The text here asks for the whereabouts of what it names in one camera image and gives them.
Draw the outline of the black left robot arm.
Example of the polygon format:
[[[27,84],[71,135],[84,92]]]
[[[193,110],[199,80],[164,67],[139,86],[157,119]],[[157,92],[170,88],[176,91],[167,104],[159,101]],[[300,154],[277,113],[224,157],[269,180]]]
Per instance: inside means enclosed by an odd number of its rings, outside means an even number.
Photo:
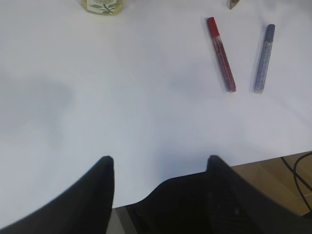
[[[114,161],[102,157],[66,191],[3,234],[104,234],[114,198]],[[309,234],[312,220],[261,193],[218,156],[204,172],[171,178],[142,201],[120,207],[137,234]]]

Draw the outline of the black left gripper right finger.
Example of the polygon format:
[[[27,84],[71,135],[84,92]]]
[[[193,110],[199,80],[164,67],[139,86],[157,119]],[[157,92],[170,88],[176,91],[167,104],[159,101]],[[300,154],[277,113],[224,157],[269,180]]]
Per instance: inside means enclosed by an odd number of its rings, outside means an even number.
[[[310,234],[312,221],[261,193],[219,156],[207,162],[208,216],[214,234]]]

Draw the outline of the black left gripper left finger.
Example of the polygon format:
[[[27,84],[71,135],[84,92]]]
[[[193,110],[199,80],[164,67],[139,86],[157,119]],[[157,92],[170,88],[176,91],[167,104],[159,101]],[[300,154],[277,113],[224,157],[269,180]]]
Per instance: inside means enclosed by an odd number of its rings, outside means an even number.
[[[114,161],[103,156],[48,204],[1,229],[2,234],[104,234],[114,199]]]

